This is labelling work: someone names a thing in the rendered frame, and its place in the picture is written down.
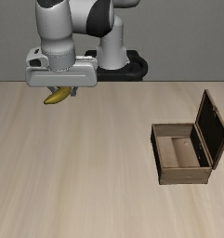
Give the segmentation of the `brown wooden box lid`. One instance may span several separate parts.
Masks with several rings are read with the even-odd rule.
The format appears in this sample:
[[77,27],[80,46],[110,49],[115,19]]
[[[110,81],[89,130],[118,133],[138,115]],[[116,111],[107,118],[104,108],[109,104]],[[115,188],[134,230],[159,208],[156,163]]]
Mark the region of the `brown wooden box lid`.
[[203,93],[195,124],[213,169],[224,151],[224,120],[222,119],[211,93],[206,89]]

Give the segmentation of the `brown wooden box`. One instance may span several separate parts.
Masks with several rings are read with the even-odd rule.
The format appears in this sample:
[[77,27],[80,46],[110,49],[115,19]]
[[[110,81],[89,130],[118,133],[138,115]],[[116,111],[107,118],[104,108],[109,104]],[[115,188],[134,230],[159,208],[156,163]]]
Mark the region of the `brown wooden box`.
[[153,124],[151,143],[160,185],[208,183],[212,168],[195,124]]

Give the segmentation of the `yellow banana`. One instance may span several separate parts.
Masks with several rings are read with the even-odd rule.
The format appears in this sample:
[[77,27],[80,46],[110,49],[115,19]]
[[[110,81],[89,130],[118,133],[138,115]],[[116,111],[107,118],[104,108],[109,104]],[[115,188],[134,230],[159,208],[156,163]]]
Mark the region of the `yellow banana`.
[[53,92],[44,100],[44,104],[57,104],[66,99],[70,93],[71,88],[69,86],[60,87],[57,91]]

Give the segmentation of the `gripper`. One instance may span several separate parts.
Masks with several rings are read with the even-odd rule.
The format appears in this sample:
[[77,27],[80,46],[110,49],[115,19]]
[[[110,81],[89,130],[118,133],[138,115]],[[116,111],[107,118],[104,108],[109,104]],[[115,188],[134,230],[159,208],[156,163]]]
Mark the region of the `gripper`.
[[98,62],[91,56],[76,56],[74,65],[67,71],[52,71],[48,57],[38,46],[29,51],[26,65],[26,83],[29,86],[47,87],[51,93],[58,90],[54,86],[71,86],[71,97],[75,97],[78,87],[97,84]]

